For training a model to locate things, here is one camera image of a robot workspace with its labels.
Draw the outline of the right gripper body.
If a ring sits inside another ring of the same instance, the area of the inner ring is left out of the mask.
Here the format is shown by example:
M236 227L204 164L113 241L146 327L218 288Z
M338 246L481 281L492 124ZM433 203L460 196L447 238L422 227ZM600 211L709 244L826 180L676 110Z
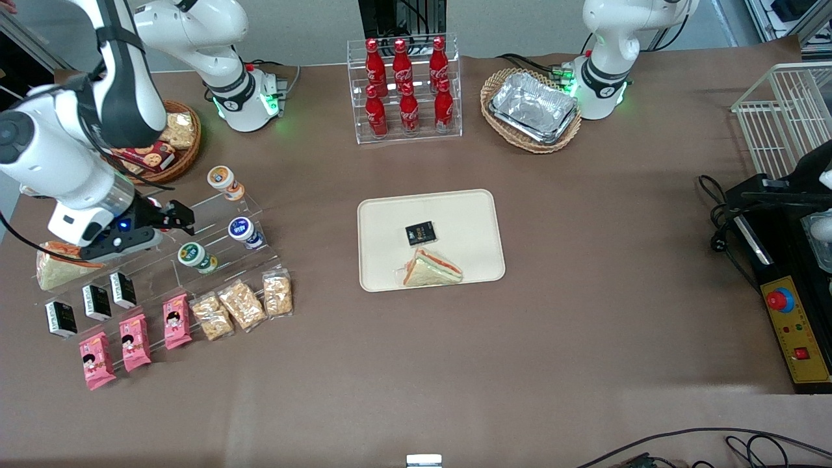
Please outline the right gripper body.
M163 234L142 215L157 214L155 208L144 198L132 199L119 214L104 207L71 209L59 202L49 230L80 248L154 248Z

